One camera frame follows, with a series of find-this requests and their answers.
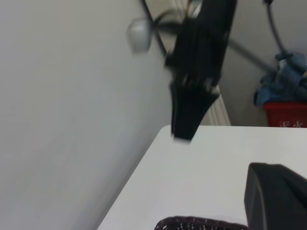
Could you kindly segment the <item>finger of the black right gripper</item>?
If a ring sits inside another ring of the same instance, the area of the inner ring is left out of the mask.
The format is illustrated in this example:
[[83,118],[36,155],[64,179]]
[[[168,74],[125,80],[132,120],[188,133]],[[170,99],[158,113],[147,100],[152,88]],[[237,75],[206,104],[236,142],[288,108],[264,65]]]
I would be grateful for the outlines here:
[[171,133],[174,138],[192,141],[205,114],[220,94],[201,87],[187,86],[172,82]]

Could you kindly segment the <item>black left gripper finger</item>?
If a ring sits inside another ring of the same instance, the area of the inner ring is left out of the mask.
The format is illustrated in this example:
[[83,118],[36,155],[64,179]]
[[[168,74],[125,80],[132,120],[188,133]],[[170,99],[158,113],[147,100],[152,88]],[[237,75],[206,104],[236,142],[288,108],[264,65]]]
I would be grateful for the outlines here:
[[244,204],[250,230],[307,228],[307,180],[281,164],[249,165]]

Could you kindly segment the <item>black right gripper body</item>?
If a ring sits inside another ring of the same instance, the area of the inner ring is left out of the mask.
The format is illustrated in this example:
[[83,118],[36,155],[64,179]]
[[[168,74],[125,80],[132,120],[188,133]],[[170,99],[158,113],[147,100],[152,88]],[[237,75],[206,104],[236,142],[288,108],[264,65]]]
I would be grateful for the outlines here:
[[235,10],[235,0],[204,0],[197,17],[182,23],[166,66],[194,78],[198,84],[216,87]]

